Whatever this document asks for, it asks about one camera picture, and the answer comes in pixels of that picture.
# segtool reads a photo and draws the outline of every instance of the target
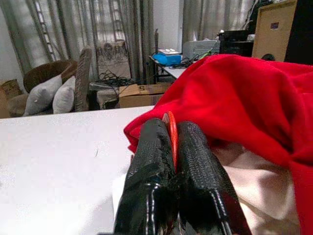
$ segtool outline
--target electronic equipment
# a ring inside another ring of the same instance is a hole
[[[166,55],[179,55],[180,54],[178,51],[175,51],[174,49],[158,49],[158,51]]]
[[[219,34],[221,41],[220,54],[236,54],[251,56],[253,42],[247,41],[249,32],[247,30],[225,31]]]
[[[166,55],[163,53],[157,53],[154,54],[152,58],[165,66],[179,65],[181,62],[181,55]]]
[[[256,22],[258,19],[258,10],[262,6],[273,4],[272,0],[258,0],[250,11],[250,17],[247,19],[247,29],[249,34],[255,34]]]
[[[285,60],[296,5],[296,0],[288,0],[259,9],[253,57]]]
[[[220,52],[220,41],[218,40],[204,40],[204,41],[189,41],[182,45],[183,58],[192,59],[195,56],[201,57],[201,55],[207,52]]]

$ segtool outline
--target white device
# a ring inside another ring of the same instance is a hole
[[[182,56],[183,58],[192,59],[196,55],[201,55],[207,52],[220,52],[220,41],[219,40],[204,40],[204,41],[189,41],[182,45]]]

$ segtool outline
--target cardboard box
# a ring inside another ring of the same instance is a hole
[[[119,107],[131,108],[155,105],[171,83],[158,83],[153,85],[133,84],[119,88]]]
[[[22,92],[16,79],[0,82],[0,118],[10,117],[7,102],[21,94]]]

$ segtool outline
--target beige cloth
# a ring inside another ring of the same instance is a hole
[[[296,235],[300,226],[291,174],[241,145],[213,149],[227,171],[253,234]]]

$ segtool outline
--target wire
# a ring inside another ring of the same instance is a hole
[[[150,78],[152,78],[152,77],[154,77],[155,75],[157,75],[160,71],[162,71],[162,69],[158,70],[155,74],[153,74],[153,75],[151,75],[151,76],[145,78],[143,81],[148,81]],[[101,76],[102,74],[104,74],[104,75],[106,74],[107,76],[105,76],[105,77],[110,77],[110,78],[108,79],[109,81],[110,81],[110,79],[112,79],[112,74],[113,74],[114,76],[116,76],[114,73],[112,73],[112,72],[109,71],[109,70],[107,70],[105,73],[101,73],[99,76]],[[115,92],[115,98],[111,98],[110,100],[104,102],[103,107],[102,107],[103,109],[105,108],[105,105],[106,105],[106,103],[108,103],[108,102],[115,101],[116,104],[117,104],[117,103],[119,102],[119,96],[120,96],[130,85],[135,84],[135,82],[134,82],[132,79],[125,78],[125,77],[118,77],[118,76],[116,76],[116,77],[119,78],[119,79],[131,80],[131,82],[129,82],[128,84],[127,84],[127,83],[119,83],[119,84],[123,84],[123,85],[125,86],[125,88],[124,88],[121,92],[117,92],[117,91],[116,91],[116,88],[117,88],[117,87],[114,87],[112,84],[110,84],[110,83],[105,83],[106,85],[110,86],[110,87],[114,90],[114,92]],[[101,81],[104,82],[105,80],[99,79],[99,80],[97,80],[96,82],[101,82]]]
[[[245,21],[245,24],[244,26],[242,27],[242,29],[246,29],[247,25],[251,22],[250,21],[250,17],[253,13],[253,9],[255,7],[255,5],[259,2],[259,0],[255,0],[255,2],[253,3],[252,7],[250,8],[250,10],[248,11],[248,14],[247,14],[247,18],[246,18],[246,21]]]
[[[192,57],[191,59],[189,59],[188,57],[185,57],[181,60],[180,64],[178,65],[172,65],[170,66],[170,69],[185,69],[189,66],[191,66],[195,61],[202,59],[204,57],[206,57],[207,55],[212,55],[213,52],[211,51],[207,51],[205,53],[202,54],[197,54],[194,57]]]
[[[96,80],[95,82],[98,84],[107,85],[110,88],[112,88],[113,91],[115,92],[115,97],[117,97],[117,100],[118,100],[119,94],[116,90],[119,87],[124,87],[124,86],[128,87],[129,85],[134,84],[134,81],[132,79],[129,79],[123,76],[117,76],[116,74],[112,73],[110,70],[106,70],[105,72],[99,74],[99,79]]]

